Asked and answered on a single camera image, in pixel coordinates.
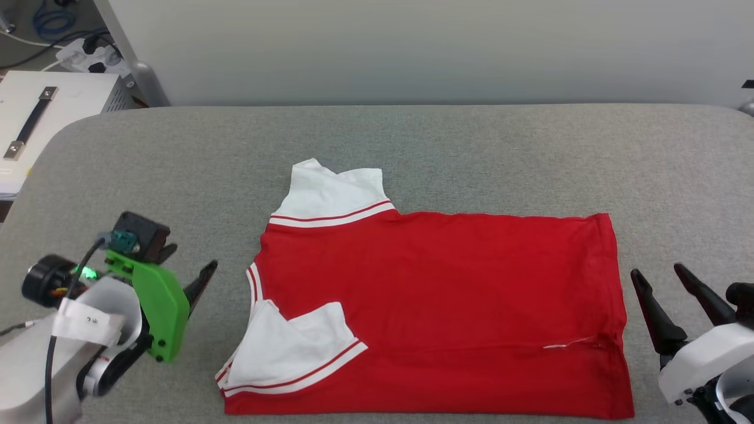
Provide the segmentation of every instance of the white wall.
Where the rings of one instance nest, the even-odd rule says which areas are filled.
[[[754,96],[753,0],[109,3],[173,105]]]

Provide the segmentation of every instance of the green bracket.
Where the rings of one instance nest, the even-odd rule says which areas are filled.
[[[131,281],[139,297],[149,334],[154,337],[147,352],[158,361],[171,362],[181,348],[189,319],[189,301],[176,276],[153,263],[141,263],[108,250],[110,272]]]

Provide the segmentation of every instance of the white tape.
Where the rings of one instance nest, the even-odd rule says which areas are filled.
[[[113,346],[121,336],[125,317],[108,314],[75,300],[63,299],[52,325],[52,335]]]

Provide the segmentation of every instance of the red fabric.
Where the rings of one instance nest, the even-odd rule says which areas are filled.
[[[270,224],[255,262],[286,319],[340,302],[369,348],[299,392],[229,396],[226,413],[633,416],[606,214]]]

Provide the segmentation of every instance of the gray table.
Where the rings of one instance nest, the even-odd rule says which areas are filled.
[[[213,376],[247,324],[244,270],[287,193],[291,165],[311,157],[334,171],[382,168],[385,191],[403,212],[609,212],[637,421],[701,421],[693,407],[661,397],[658,358],[628,274],[640,267],[690,336],[710,324],[676,280],[675,261],[720,293],[732,281],[754,280],[754,120],[718,107],[203,107],[87,118],[55,136],[0,230],[0,327],[49,313],[21,298],[30,264],[50,252],[78,260],[98,231],[133,210],[172,228],[179,250],[167,266],[182,281],[211,259],[220,268],[177,362],[143,358],[107,397],[87,400],[85,422],[556,421],[223,415]]]

